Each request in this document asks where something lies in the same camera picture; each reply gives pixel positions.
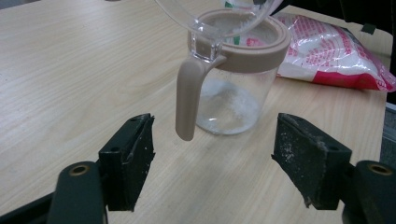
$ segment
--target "light wood tabletop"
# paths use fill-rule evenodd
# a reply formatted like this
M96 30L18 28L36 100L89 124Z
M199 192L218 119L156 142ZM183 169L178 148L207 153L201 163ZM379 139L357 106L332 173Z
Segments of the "light wood tabletop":
M389 66L391 36L295 7L285 11L349 28ZM153 0L42 0L0 10L0 215L55 189L69 164L96 161L129 118L155 116L156 152L131 212L109 223L341 223L305 208L271 159L277 114L307 119L378 161L386 94L277 77L254 130L175 132L177 69L187 32Z

